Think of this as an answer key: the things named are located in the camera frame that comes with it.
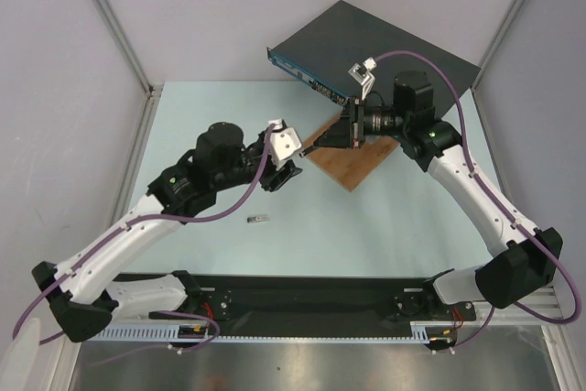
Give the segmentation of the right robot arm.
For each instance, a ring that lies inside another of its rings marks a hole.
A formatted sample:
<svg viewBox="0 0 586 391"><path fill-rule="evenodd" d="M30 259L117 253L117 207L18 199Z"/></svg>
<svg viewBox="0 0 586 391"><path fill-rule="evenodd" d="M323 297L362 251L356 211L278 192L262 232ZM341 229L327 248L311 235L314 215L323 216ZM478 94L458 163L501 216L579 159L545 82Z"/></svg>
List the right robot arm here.
<svg viewBox="0 0 586 391"><path fill-rule="evenodd" d="M436 180L459 204L482 237L491 261L478 267L448 270L430 279L421 297L424 313L443 319L456 303L485 300L505 309L548 285L556 272L553 259L562 248L559 233L542 230L490 182L465 155L461 134L436 116L433 87L423 72L397 74L391 105L352 98L339 119L313 142L315 148L361 147L369 136L391 136L404 153Z"/></svg>

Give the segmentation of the wooden base board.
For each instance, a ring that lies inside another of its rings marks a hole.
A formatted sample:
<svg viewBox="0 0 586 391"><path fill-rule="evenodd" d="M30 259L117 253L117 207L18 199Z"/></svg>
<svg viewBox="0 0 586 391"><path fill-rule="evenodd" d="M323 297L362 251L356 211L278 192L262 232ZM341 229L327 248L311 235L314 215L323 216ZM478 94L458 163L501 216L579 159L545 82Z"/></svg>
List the wooden base board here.
<svg viewBox="0 0 586 391"><path fill-rule="evenodd" d="M359 149L319 147L307 159L347 191L353 191L398 147L395 139L383 136L366 141Z"/></svg>

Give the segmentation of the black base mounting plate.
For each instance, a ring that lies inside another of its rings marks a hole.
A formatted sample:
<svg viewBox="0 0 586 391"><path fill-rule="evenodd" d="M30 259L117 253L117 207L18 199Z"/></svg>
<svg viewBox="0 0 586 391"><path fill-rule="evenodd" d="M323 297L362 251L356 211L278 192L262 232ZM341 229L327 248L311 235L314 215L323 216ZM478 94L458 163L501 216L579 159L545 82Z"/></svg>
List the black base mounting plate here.
<svg viewBox="0 0 586 391"><path fill-rule="evenodd" d="M240 328L259 320L270 325L430 321L453 327L476 319L469 300L444 305L424 278L252 277L193 275L185 313Z"/></svg>

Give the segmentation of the black blue network switch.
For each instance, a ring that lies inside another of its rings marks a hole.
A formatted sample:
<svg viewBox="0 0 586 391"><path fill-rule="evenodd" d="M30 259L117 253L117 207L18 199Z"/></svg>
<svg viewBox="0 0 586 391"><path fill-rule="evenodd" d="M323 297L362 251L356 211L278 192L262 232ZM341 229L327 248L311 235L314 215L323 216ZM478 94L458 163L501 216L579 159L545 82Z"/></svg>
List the black blue network switch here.
<svg viewBox="0 0 586 391"><path fill-rule="evenodd" d="M480 71L469 61L342 0L269 49L267 57L313 91L343 105L362 91L349 69L396 50L417 53L434 63L459 94L472 86Z"/></svg>

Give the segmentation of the left aluminium frame post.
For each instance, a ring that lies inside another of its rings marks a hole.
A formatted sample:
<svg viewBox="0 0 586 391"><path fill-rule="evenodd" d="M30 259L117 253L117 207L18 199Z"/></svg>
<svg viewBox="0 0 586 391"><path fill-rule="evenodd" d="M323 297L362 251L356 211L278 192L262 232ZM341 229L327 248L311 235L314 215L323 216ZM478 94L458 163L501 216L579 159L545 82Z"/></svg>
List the left aluminium frame post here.
<svg viewBox="0 0 586 391"><path fill-rule="evenodd" d="M162 91L160 84L153 84L147 77L141 61L139 60L133 45L125 33L117 14L115 13L109 0L92 0L95 9L104 22L110 33L114 44L119 49L125 63L131 71L133 77L140 85L147 97L159 97Z"/></svg>

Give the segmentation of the aluminium frame post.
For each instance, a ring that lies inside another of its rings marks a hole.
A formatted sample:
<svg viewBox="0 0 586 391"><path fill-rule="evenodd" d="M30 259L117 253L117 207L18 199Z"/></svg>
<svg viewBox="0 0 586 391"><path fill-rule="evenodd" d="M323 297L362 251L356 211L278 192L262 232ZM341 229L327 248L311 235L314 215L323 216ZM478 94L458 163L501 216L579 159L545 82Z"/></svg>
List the aluminium frame post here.
<svg viewBox="0 0 586 391"><path fill-rule="evenodd" d="M115 13L109 0L92 0L95 9L104 22L110 33L114 44L119 49L125 63L131 71L133 77L140 85L147 97L159 97L162 91L160 84L153 84L147 77L141 61L139 60L133 45L125 33L117 14Z"/></svg>
<svg viewBox="0 0 586 391"><path fill-rule="evenodd" d="M511 26L515 23L515 20L520 13L522 7L524 6L526 0L512 0L507 7L505 14L502 20L499 23L498 28L496 29L488 47L486 48L485 52L483 53L481 60L480 60L480 71L476 76L471 90L475 92L485 73L487 72L490 64L495 56L495 53L499 48L502 46L505 37L509 33Z"/></svg>

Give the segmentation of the right aluminium frame post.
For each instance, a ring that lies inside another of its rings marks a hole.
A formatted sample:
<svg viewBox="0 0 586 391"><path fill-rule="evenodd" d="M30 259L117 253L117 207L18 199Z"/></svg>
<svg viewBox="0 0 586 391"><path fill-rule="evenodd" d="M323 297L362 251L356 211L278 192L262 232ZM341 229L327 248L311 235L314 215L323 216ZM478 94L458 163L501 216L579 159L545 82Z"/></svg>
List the right aluminium frame post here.
<svg viewBox="0 0 586 391"><path fill-rule="evenodd" d="M509 33L511 26L515 23L515 20L520 13L522 7L524 6L526 0L512 0L507 7L505 14L502 20L499 23L498 28L496 29L488 47L486 48L485 52L483 53L481 60L480 60L480 71L476 76L471 90L475 92L485 73L487 72L490 64L495 56L495 53L499 48L502 46L505 37Z"/></svg>

